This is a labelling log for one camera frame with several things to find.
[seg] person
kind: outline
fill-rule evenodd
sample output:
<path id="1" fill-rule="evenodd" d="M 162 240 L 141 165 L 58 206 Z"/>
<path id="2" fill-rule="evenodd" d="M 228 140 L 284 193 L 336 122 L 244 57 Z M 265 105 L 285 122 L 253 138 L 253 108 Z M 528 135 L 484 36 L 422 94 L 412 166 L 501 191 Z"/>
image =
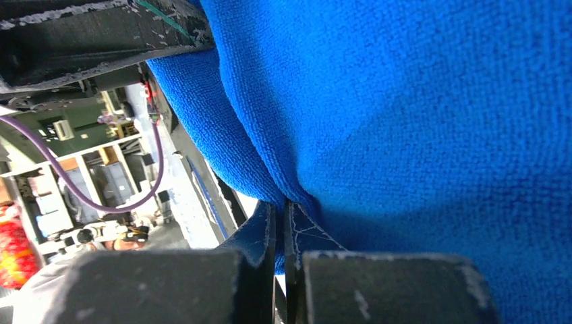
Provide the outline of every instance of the person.
<path id="1" fill-rule="evenodd" d="M 57 298 L 59 286 L 64 282 L 65 273 L 78 256 L 93 250 L 139 250 L 144 242 L 126 242 L 121 239 L 86 244 L 73 257 L 62 258 L 43 267 L 33 275 L 17 293 L 13 304 L 12 324 L 43 323 L 52 301 Z"/>

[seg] blue cloth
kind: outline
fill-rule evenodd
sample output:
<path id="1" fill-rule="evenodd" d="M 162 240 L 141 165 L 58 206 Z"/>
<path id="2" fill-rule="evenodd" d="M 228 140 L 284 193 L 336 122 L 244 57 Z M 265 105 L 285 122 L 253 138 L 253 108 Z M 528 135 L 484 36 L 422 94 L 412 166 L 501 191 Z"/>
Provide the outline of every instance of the blue cloth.
<path id="1" fill-rule="evenodd" d="M 150 62 L 233 188 L 344 247 L 457 252 L 507 323 L 572 323 L 570 0 L 203 0 Z"/>

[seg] purple cable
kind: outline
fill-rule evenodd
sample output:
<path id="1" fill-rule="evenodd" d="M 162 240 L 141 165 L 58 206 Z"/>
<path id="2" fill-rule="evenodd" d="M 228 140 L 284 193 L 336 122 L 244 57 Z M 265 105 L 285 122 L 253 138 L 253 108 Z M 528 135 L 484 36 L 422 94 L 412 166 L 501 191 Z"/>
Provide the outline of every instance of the purple cable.
<path id="1" fill-rule="evenodd" d="M 63 179 L 65 184 L 67 184 L 68 188 L 73 192 L 73 194 L 78 197 L 83 203 L 88 205 L 89 207 L 96 209 L 98 211 L 102 211 L 108 214 L 120 214 L 126 213 L 128 211 L 132 211 L 133 209 L 143 205 L 147 200 L 152 198 L 155 195 L 155 192 L 159 188 L 161 184 L 161 179 L 163 178 L 163 149 L 161 148 L 161 139 L 159 138 L 159 130 L 155 124 L 152 125 L 153 128 L 153 135 L 155 137 L 155 142 L 157 144 L 157 151 L 159 152 L 159 174 L 157 175 L 157 180 L 155 185 L 151 188 L 149 193 L 141 198 L 138 202 L 135 202 L 132 205 L 113 208 L 107 206 L 101 206 L 96 204 L 95 202 L 91 201 L 88 197 L 86 197 L 80 189 L 72 182 L 72 179 L 66 174 L 66 172 L 61 168 L 59 162 L 52 156 L 50 153 L 49 148 L 44 144 L 44 142 L 36 135 L 34 132 L 29 130 L 24 124 L 20 123 L 18 120 L 10 117 L 10 116 L 0 116 L 0 120 L 9 124 L 10 126 L 14 127 L 18 131 L 20 131 L 25 137 L 34 143 L 34 145 L 40 150 L 40 152 L 50 161 L 52 167 L 54 168 L 55 172 Z"/>

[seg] purple hose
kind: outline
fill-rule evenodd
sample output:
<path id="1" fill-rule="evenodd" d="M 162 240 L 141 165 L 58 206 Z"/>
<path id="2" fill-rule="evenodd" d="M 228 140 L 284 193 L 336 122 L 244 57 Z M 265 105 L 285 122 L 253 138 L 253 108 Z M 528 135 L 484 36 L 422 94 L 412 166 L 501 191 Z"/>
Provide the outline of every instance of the purple hose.
<path id="1" fill-rule="evenodd" d="M 159 152 L 159 174 L 157 175 L 157 180 L 155 185 L 151 188 L 149 193 L 141 198 L 138 202 L 135 202 L 132 205 L 113 208 L 107 206 L 101 206 L 96 204 L 95 202 L 91 201 L 88 197 L 86 197 L 80 189 L 72 182 L 72 179 L 66 174 L 66 172 L 61 168 L 59 162 L 52 156 L 50 153 L 49 148 L 44 144 L 44 142 L 36 135 L 34 132 L 29 130 L 24 124 L 20 123 L 18 120 L 10 117 L 10 116 L 0 116 L 0 120 L 9 124 L 10 126 L 14 127 L 18 131 L 20 131 L 25 137 L 34 143 L 34 145 L 40 150 L 40 152 L 50 161 L 52 167 L 54 168 L 55 172 L 63 179 L 67 187 L 73 192 L 73 194 L 78 197 L 83 203 L 88 205 L 89 207 L 96 209 L 98 211 L 102 211 L 108 214 L 120 214 L 132 211 L 133 209 L 143 205 L 147 200 L 152 198 L 155 195 L 155 192 L 159 188 L 161 184 L 161 179 L 163 178 L 163 149 L 161 148 L 161 139 L 159 138 L 159 130 L 155 124 L 152 125 L 153 128 L 153 135 L 155 137 L 155 142 L 157 144 L 157 151 Z"/>

